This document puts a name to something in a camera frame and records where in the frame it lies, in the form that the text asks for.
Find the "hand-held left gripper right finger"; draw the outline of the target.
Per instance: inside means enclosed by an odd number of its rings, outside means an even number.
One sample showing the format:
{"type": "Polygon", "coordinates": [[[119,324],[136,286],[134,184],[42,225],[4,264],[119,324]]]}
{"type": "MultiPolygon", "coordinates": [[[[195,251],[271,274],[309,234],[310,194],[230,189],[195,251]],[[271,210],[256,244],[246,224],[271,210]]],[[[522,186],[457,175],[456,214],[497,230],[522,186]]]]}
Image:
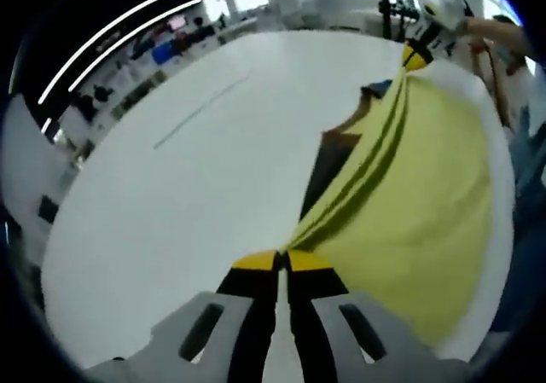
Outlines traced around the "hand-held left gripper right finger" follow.
{"type": "Polygon", "coordinates": [[[306,382],[434,382],[436,357],[365,293],[351,293],[327,261],[285,254],[291,330],[306,382]]]}

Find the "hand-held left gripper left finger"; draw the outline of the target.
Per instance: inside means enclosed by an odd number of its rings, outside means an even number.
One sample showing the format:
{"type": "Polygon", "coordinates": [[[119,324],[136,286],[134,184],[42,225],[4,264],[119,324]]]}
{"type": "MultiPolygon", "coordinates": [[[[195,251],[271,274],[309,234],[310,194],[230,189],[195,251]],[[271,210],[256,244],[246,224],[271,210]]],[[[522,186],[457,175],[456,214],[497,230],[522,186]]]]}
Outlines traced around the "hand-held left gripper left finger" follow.
{"type": "Polygon", "coordinates": [[[281,257],[235,261],[218,289],[195,295],[127,359],[136,382],[260,382],[276,325],[281,257]]]}

